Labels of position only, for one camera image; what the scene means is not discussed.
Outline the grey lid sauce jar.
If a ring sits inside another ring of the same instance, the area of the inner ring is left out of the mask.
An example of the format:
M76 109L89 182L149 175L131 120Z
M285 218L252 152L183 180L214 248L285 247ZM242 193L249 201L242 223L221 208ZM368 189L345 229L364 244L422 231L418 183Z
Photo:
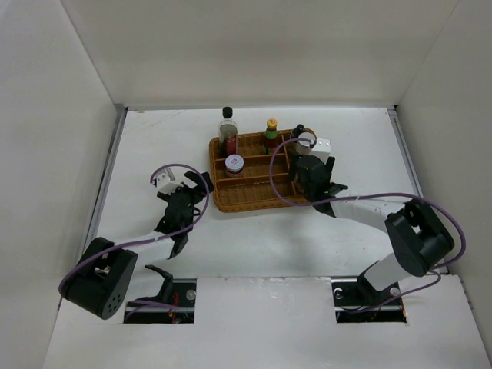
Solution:
M229 155L224 161L224 166L228 178L241 177L244 170L244 159L238 154Z

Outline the dark cap pepper bottle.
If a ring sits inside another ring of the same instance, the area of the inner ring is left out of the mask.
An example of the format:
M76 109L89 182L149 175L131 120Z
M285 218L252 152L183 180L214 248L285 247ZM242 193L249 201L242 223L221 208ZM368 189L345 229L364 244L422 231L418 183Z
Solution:
M290 155L309 155L316 139L302 124L297 125L291 131L289 138L296 138L296 141L288 144L288 153Z

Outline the yellow cap sauce bottle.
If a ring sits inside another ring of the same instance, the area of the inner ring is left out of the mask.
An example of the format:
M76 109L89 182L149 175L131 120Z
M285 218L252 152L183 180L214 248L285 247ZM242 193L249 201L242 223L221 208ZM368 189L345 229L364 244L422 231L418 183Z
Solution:
M278 146L278 122L275 118L270 118L266 123L264 133L264 153L271 154Z

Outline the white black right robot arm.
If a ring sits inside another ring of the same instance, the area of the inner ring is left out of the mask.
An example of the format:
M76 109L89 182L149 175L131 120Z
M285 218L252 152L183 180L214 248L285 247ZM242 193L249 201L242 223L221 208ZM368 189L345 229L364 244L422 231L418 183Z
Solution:
M348 186L331 180L334 159L323 162L313 155L291 159L289 178L316 211L348 219L385 233L392 252L357 276L353 305L374 309L395 301L390 290L409 277L423 277L454 249L454 239L434 209L413 198L391 203L381 198L343 200L336 195Z

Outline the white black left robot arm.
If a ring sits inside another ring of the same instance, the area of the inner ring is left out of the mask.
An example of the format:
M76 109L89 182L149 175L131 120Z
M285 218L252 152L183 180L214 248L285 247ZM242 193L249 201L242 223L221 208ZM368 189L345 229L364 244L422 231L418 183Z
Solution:
M151 176L158 199L166 203L162 218L145 236L118 244L97 237L86 248L76 266L63 277L58 292L67 301L87 312L108 320L124 302L139 254L158 249L164 259L177 257L188 243L188 234L203 216L201 201L210 202L214 190L208 172L198 172L185 166L184 176L194 183L191 187L175 180L170 168L160 169Z

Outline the brown wicker basket tray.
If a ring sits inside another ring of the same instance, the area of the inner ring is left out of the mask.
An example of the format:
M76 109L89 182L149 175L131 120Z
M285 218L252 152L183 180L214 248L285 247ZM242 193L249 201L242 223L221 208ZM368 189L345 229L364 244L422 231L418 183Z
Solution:
M238 154L244 159L244 168L237 177L231 177L225 168L219 138L209 142L210 177L214 186L213 199L219 211L243 211L283 208L286 200L306 202L299 187L290 181L289 172L294 146L284 145L271 159L264 152L264 133L255 132L238 136Z

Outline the tall black cap bottle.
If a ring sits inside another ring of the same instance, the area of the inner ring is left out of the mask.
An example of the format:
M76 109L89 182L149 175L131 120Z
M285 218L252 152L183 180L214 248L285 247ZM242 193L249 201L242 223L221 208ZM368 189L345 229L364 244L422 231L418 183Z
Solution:
M231 107L222 108L222 118L218 127L219 148L221 156L226 158L238 152L238 127L233 119Z

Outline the aluminium table edge rail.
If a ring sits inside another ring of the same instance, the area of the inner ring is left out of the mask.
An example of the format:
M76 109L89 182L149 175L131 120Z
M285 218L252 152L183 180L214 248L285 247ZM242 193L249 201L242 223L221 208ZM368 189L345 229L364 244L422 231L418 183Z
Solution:
M120 145L125 120L128 113L128 106L125 106L123 104L115 104L115 110L117 115L115 119L114 129L111 134L108 152L105 157L105 165L101 174L97 197L92 208L91 217L89 218L87 233L85 235L84 241L82 242L82 250L86 249L86 247L89 245L89 243L95 237L98 231L99 223L101 220L101 213L104 208L105 199L108 193L108 187L111 181L111 174L115 165L118 147Z

